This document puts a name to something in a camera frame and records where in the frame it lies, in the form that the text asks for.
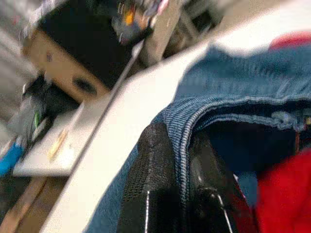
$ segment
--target denim jeans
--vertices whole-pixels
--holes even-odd
[[[310,46],[266,51],[246,58],[211,48],[187,71],[174,101],[153,120],[167,125],[184,216],[189,198],[188,146],[192,132],[221,121],[303,131],[303,109],[311,101],[310,58]],[[104,193],[87,233],[116,232],[127,172],[137,154],[134,146]]]

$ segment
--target black plastic object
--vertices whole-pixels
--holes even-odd
[[[98,17],[83,0],[69,0],[44,16],[38,27],[105,86],[112,88],[132,57],[119,43],[111,17]]]
[[[29,85],[23,94],[23,98],[27,96],[39,98],[45,104],[46,113],[43,117],[49,116],[52,119],[60,113],[72,111],[79,107],[79,104],[72,97],[56,85],[47,84],[43,73]]]
[[[193,233],[256,233],[252,213],[207,131],[190,144],[190,227]]]
[[[151,124],[138,142],[122,200],[118,233],[178,232],[179,195],[171,141],[164,124]]]

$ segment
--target blue denim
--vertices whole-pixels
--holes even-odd
[[[310,105],[310,58],[310,46],[267,51],[247,58],[211,48],[187,71],[174,101],[153,120],[167,125],[173,144],[183,216],[189,198],[188,146],[192,132],[221,121],[304,130],[303,113],[297,111],[297,104],[304,101]],[[116,232],[126,175],[137,155],[135,146],[104,193],[87,233]]]

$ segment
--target red fabric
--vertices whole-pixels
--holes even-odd
[[[311,233],[311,150],[266,172],[258,186],[261,233]]]
[[[298,46],[311,43],[311,32],[295,32],[282,35],[274,39],[269,50],[275,50],[281,47]]]

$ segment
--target white table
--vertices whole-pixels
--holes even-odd
[[[106,108],[109,94],[100,100],[86,103],[77,123],[69,131],[64,144],[53,161],[48,152],[56,142],[62,130],[70,123],[76,110],[57,116],[53,126],[27,153],[22,162],[13,170],[14,176],[69,176],[79,159],[80,153],[95,128],[103,110]]]
[[[308,0],[292,0],[235,31],[214,39],[229,52],[265,49],[277,36],[311,31]],[[94,140],[66,184],[42,233],[80,233],[143,129],[173,99],[185,70],[206,51],[209,41],[186,50],[127,81]]]

